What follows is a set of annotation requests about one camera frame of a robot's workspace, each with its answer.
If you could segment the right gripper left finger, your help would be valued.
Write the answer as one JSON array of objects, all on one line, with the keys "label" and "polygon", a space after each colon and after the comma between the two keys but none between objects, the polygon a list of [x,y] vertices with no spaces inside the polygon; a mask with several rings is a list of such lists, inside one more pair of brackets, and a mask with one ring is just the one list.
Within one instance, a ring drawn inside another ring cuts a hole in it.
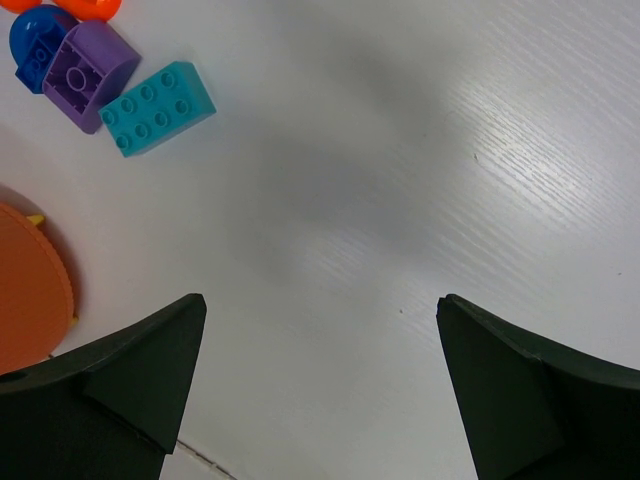
[{"label": "right gripper left finger", "polygon": [[207,307],[191,293],[1,377],[4,479],[156,479],[173,453]]}]

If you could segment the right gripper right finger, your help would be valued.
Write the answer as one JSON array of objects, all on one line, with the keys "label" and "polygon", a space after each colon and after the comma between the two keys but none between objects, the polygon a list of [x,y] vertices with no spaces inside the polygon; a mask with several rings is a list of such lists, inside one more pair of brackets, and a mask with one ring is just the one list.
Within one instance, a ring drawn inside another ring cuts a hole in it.
[{"label": "right gripper right finger", "polygon": [[437,326],[481,479],[636,479],[639,373],[454,294]]}]

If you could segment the yellow-green lego brick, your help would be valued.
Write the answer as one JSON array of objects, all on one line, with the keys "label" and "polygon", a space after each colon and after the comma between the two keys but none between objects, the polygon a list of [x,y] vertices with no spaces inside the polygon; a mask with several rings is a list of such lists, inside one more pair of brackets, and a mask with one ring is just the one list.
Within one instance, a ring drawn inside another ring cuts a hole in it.
[{"label": "yellow-green lego brick", "polygon": [[42,214],[34,214],[27,216],[27,220],[34,226],[39,226],[44,223],[45,216]]}]

